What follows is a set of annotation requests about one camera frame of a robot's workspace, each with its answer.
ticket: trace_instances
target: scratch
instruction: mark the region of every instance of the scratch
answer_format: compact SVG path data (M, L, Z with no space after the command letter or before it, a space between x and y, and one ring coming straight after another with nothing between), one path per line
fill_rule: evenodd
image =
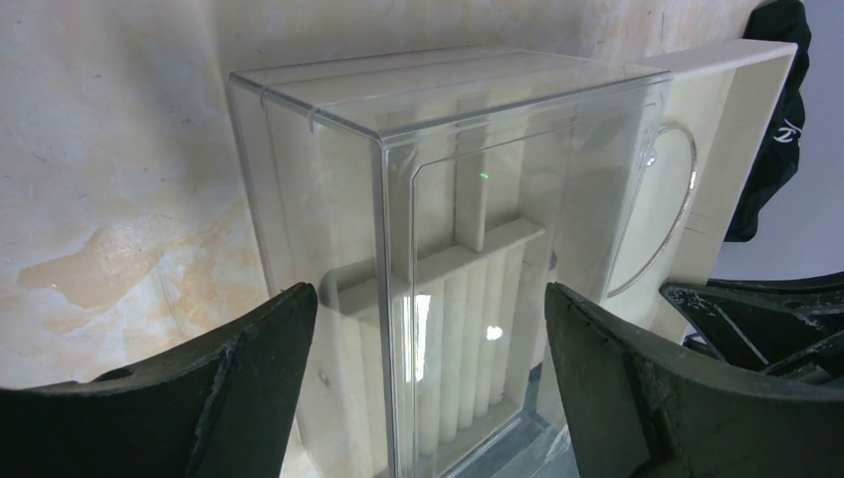
M164 276L161 274L161 266L155 265L155 272L158 273L158 283L161 284L161 292L164 294L164 301L167 303L167 309L170 310L170 317L173 318L173 322L176 324L176 329L179 330L179 334L182 337L187 337L182 330L182 326L179 324L179 321L176 320L176 313L173 312L173 305L170 303L170 296L167 295L167 289L164 287Z

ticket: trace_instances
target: clear plastic box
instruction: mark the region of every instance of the clear plastic box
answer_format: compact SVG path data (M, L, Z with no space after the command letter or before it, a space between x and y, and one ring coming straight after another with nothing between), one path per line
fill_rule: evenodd
M549 269L606 293L670 79L500 47L232 74L270 292L318 285L297 417L322 476L553 457Z

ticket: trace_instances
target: clear acrylic case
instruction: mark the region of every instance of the clear acrylic case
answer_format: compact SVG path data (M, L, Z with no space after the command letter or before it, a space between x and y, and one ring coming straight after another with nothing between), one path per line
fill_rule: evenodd
M669 82L500 47L231 76L268 287L318 285L297 417L322 476L553 457L559 396L531 373L549 269L606 294Z

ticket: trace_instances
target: black fabric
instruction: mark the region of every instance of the black fabric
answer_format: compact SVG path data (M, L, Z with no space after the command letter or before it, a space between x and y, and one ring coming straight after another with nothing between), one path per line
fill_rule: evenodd
M744 37L796 43L797 55L738 200L725 238L728 242L746 242L756 235L759 211L797 172L806 121L799 89L809 69L812 34L803 4L799 0L777 0L754 10Z

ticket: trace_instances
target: white plastic box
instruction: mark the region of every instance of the white plastic box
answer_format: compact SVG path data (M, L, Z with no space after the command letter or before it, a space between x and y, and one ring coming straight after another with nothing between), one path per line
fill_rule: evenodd
M525 420L559 431L526 412L548 270L605 296L670 79L499 47L232 74L270 292L318 285L297 417L322 476L457 474ZM538 468L552 443L520 446Z

